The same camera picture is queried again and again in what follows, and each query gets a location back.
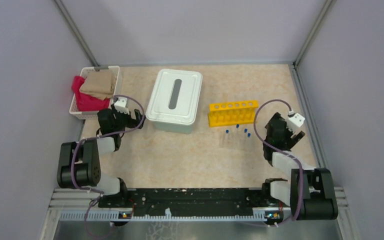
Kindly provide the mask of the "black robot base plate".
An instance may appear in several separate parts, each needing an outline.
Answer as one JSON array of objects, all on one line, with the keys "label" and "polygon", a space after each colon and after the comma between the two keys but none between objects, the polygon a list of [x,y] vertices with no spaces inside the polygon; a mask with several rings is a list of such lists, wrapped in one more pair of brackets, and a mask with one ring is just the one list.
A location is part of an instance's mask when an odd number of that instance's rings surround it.
[{"label": "black robot base plate", "polygon": [[254,210],[287,204],[261,188],[132,188],[105,195],[100,208],[132,208],[135,217],[250,217]]}]

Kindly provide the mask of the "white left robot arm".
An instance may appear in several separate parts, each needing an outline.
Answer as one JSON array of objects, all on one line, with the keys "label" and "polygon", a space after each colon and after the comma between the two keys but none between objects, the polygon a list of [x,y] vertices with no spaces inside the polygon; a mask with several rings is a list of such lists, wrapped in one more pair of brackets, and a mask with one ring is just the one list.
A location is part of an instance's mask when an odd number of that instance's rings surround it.
[{"label": "white left robot arm", "polygon": [[138,110],[103,109],[97,113],[100,135],[78,142],[61,144],[57,183],[62,189],[77,189],[110,196],[118,207],[129,203],[130,193],[125,182],[111,177],[101,169],[101,157],[114,153],[121,147],[124,134],[141,129],[146,117]]}]

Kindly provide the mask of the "yellow test tube rack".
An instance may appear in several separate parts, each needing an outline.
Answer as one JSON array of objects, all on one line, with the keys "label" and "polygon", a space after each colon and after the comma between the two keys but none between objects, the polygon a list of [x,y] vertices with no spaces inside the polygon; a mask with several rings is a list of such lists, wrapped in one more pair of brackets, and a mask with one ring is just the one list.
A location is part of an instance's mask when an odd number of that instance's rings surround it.
[{"label": "yellow test tube rack", "polygon": [[255,119],[257,100],[211,103],[208,112],[210,128],[252,124]]}]

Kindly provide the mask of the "white plastic tray lid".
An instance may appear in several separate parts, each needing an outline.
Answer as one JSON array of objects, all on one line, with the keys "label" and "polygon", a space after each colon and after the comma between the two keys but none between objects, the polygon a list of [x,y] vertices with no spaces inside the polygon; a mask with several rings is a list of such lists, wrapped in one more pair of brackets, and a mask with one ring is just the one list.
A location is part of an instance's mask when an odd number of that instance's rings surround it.
[{"label": "white plastic tray lid", "polygon": [[203,75],[164,68],[157,74],[146,118],[154,123],[191,126],[196,119]]}]

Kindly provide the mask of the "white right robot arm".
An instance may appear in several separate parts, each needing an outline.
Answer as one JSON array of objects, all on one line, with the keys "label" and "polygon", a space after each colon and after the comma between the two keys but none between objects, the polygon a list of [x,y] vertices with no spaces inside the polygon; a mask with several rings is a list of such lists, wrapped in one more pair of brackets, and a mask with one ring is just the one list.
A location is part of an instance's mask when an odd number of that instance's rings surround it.
[{"label": "white right robot arm", "polygon": [[304,123],[298,113],[285,119],[276,112],[265,125],[263,157],[288,179],[269,178],[262,185],[261,199],[267,206],[289,206],[291,217],[303,220],[335,220],[339,209],[331,172],[301,162],[292,148],[305,136],[296,132]]}]

